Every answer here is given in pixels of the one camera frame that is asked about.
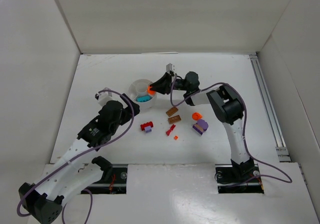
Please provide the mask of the teal lego brick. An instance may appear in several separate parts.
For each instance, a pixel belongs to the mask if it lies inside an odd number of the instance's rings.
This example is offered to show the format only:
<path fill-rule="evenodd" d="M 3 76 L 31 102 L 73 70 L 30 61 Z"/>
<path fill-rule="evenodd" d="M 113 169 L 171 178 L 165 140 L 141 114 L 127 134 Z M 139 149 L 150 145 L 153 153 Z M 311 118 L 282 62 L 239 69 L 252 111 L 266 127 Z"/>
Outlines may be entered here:
<path fill-rule="evenodd" d="M 145 95 L 145 96 L 140 96 L 136 99 L 137 102 L 139 103 L 144 103 L 144 102 L 148 102 L 152 99 L 153 97 L 150 95 Z"/>

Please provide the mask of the orange lego wedge piece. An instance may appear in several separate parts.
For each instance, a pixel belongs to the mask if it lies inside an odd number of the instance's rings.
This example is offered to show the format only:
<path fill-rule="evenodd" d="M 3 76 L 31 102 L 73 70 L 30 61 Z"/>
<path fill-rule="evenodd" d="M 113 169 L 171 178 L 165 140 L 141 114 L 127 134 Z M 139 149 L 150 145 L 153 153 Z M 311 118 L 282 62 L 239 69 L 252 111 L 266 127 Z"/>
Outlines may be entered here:
<path fill-rule="evenodd" d="M 147 93 L 148 93 L 149 95 L 151 95 L 151 96 L 154 96 L 154 95 L 156 94 L 156 92 L 155 92 L 154 90 L 151 90 L 151 87 L 150 87 L 150 86 L 147 87 Z"/>

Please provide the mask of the brown lego plate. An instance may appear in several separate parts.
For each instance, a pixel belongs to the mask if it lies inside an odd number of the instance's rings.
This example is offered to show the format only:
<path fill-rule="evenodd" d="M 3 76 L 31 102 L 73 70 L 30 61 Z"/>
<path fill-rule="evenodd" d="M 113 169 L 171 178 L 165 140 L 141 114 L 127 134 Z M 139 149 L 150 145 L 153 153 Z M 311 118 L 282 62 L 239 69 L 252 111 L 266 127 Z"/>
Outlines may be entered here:
<path fill-rule="evenodd" d="M 168 118 L 168 123 L 172 125 L 172 124 L 175 124 L 177 122 L 180 122 L 181 120 L 182 119 L 181 119 L 180 115 L 175 115 L 175 116 L 172 116 L 172 117 Z"/>
<path fill-rule="evenodd" d="M 177 107 L 172 107 L 166 112 L 166 115 L 168 117 L 171 117 L 173 114 L 177 113 L 178 111 L 179 109 Z"/>

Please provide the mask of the orange round lego piece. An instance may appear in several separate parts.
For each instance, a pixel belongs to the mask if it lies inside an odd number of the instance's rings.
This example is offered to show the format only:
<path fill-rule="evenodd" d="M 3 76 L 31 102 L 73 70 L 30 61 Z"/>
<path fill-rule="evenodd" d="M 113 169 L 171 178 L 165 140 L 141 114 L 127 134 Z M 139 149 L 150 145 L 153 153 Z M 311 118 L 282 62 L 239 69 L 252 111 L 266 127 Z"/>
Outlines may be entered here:
<path fill-rule="evenodd" d="M 193 120 L 198 121 L 198 120 L 202 119 L 203 116 L 198 112 L 194 112 L 191 117 Z"/>

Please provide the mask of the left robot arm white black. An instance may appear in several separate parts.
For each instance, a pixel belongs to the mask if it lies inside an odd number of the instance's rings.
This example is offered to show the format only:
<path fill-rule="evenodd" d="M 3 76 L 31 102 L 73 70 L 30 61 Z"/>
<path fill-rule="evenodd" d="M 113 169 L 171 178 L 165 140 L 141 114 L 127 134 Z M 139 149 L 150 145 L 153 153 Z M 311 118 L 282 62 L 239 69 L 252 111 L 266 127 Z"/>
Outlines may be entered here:
<path fill-rule="evenodd" d="M 41 224 L 54 222 L 69 200 L 100 180 L 106 181 L 113 165 L 98 151 L 115 141 L 119 126 L 133 123 L 140 107 L 126 94 L 122 102 L 108 91 L 101 99 L 101 110 L 82 130 L 63 156 L 34 183 L 25 182 L 18 190 L 19 208 L 24 208 Z"/>

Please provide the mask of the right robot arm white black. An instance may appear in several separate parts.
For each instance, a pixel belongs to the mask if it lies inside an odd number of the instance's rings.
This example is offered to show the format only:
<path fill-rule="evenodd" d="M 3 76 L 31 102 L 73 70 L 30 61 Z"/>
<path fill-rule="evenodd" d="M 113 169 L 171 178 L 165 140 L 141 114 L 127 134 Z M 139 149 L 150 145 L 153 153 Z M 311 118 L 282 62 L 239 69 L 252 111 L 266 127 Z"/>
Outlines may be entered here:
<path fill-rule="evenodd" d="M 231 151 L 231 167 L 216 168 L 217 182 L 232 187 L 249 182 L 255 171 L 253 157 L 248 152 L 244 134 L 246 107 L 239 93 L 227 83 L 218 83 L 216 89 L 199 88 L 199 76 L 188 72 L 180 78 L 173 71 L 167 71 L 159 80 L 150 85 L 150 90 L 172 95 L 174 90 L 185 91 L 184 100 L 189 106 L 210 104 L 216 118 L 223 124 Z"/>

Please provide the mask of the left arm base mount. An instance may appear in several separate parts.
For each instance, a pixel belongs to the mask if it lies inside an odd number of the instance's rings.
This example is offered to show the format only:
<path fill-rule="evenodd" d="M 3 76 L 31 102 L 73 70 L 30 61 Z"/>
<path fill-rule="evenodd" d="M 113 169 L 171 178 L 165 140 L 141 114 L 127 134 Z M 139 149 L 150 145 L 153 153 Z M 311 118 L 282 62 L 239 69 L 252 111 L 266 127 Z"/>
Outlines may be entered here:
<path fill-rule="evenodd" d="M 114 164 L 109 177 L 103 176 L 86 189 L 92 194 L 122 195 L 127 193 L 128 165 Z"/>

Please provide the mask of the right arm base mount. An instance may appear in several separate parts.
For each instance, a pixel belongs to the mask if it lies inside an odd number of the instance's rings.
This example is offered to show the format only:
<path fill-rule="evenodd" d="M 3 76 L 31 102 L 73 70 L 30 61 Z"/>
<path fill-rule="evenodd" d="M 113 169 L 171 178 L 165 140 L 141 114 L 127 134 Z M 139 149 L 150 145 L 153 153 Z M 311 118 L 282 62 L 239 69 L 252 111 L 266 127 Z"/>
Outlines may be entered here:
<path fill-rule="evenodd" d="M 216 164 L 214 178 L 217 182 L 217 191 L 219 194 L 264 194 L 260 177 L 248 181 L 255 174 L 260 174 L 257 164 L 242 176 L 234 172 L 231 164 Z"/>

